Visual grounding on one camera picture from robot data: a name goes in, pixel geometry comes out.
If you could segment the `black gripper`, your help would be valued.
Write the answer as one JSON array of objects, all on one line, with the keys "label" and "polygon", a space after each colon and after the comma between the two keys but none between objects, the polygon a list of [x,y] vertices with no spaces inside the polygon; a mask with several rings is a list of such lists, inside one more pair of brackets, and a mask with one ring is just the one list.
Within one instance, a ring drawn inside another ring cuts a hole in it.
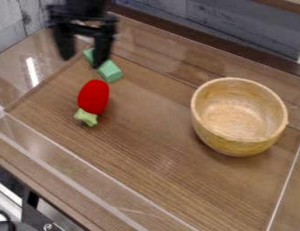
[{"label": "black gripper", "polygon": [[63,4],[48,5],[46,12],[61,59],[75,55],[73,35],[92,37],[92,67],[97,69],[109,56],[117,23],[105,11],[105,0],[64,0]]}]

